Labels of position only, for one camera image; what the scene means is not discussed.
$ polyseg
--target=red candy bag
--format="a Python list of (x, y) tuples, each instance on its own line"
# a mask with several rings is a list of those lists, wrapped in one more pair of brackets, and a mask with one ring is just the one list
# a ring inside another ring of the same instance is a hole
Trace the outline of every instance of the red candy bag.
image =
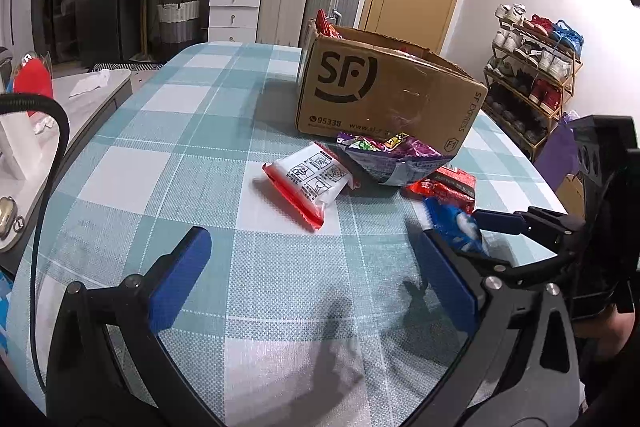
[(324, 209), (344, 186), (356, 188), (353, 176), (338, 158), (316, 142), (291, 156), (263, 165), (262, 170), (315, 230), (324, 224)]

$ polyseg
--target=blue snack packet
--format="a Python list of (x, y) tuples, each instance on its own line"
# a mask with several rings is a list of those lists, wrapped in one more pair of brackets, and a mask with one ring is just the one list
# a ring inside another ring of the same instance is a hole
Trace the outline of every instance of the blue snack packet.
[(454, 250), (487, 254), (486, 245), (476, 220), (452, 204), (426, 198), (424, 204), (433, 228)]

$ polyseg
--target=cardboard box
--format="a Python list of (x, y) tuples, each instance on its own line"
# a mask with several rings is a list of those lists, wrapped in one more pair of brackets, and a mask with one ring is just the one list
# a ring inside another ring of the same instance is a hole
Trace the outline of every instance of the cardboard box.
[(556, 190), (567, 214), (584, 218), (584, 188), (578, 176), (568, 175)]
[(344, 40), (307, 33), (298, 70), (298, 130), (335, 137), (415, 136), (455, 155), (487, 89), (430, 51), (354, 28)]

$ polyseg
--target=red snack packet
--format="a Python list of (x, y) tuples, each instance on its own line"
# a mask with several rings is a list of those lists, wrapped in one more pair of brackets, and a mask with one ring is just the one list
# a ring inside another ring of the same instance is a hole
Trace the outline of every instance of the red snack packet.
[(407, 186), (407, 190), (425, 198), (438, 198), (472, 214), (476, 205), (476, 177), (455, 167), (440, 167), (427, 178)]

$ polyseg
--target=teal plaid tablecloth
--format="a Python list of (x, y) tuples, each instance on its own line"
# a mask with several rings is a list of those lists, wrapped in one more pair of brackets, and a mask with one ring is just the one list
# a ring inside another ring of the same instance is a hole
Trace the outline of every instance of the teal plaid tablecloth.
[[(364, 183), (342, 193), (315, 234), (271, 187), (262, 164), (310, 140), (295, 131), (300, 51), (198, 44), (134, 94), (53, 194), (38, 270), (37, 350), (46, 368), (65, 286), (117, 285), (144, 273), (191, 225), (212, 256), (162, 341), (228, 425), (399, 425), (464, 340), (421, 288), (408, 230), (417, 201)], [(561, 210), (516, 146), (480, 114), (453, 161), (478, 178), (478, 205)], [(489, 237), (520, 264), (550, 255), (521, 237)], [(43, 409), (28, 347), (28, 248), (8, 314), (8, 352)], [(132, 387), (150, 399), (117, 331)]]

